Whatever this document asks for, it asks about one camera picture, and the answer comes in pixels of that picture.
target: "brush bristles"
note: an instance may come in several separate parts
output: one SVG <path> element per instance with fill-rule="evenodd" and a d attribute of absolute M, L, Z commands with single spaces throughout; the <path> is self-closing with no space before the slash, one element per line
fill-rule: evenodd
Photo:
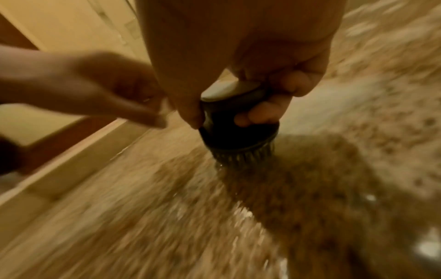
<path fill-rule="evenodd" d="M 245 167 L 258 164 L 271 157 L 274 153 L 274 142 L 264 144 L 259 148 L 245 150 L 240 153 L 223 153 L 221 151 L 211 151 L 213 157 L 221 165 L 233 167 Z"/>

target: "speckled countertop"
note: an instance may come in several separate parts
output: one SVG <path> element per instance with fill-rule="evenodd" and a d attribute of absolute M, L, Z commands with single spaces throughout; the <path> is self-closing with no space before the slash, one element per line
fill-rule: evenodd
<path fill-rule="evenodd" d="M 172 115 L 0 254 L 0 278 L 441 278 L 440 2 L 346 16 L 258 168 L 216 167 Z"/>

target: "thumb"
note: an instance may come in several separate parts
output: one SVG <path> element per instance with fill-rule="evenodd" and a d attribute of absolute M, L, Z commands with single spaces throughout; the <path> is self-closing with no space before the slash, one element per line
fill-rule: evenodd
<path fill-rule="evenodd" d="M 108 94 L 106 101 L 110 112 L 116 117 L 124 118 L 150 127 L 161 129 L 167 127 L 167 121 L 165 118 L 158 115 L 146 105 L 121 98 L 114 94 Z"/>
<path fill-rule="evenodd" d="M 200 98 L 180 97 L 171 99 L 182 119 L 193 129 L 199 129 L 204 124 L 205 115 L 201 108 Z"/>

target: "hand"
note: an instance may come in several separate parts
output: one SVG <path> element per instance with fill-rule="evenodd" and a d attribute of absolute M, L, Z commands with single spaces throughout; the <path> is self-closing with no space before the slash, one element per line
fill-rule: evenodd
<path fill-rule="evenodd" d="M 165 95 L 147 64 L 108 52 L 62 55 L 10 47 L 0 47 L 0 60 L 6 102 L 166 127 L 159 115 Z"/>
<path fill-rule="evenodd" d="M 204 121 L 200 95 L 225 68 L 240 80 L 270 83 L 276 94 L 236 124 L 277 122 L 292 97 L 323 77 L 345 0 L 138 0 L 156 76 L 181 117 Z"/>

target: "scrub brush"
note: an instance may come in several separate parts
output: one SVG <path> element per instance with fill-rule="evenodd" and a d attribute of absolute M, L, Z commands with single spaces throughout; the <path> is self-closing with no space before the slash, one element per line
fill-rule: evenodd
<path fill-rule="evenodd" d="M 202 94 L 205 122 L 199 133 L 221 165 L 242 168 L 271 157 L 278 122 L 245 128 L 234 123 L 237 113 L 250 110 L 270 94 L 266 85 L 244 81 L 217 81 Z"/>

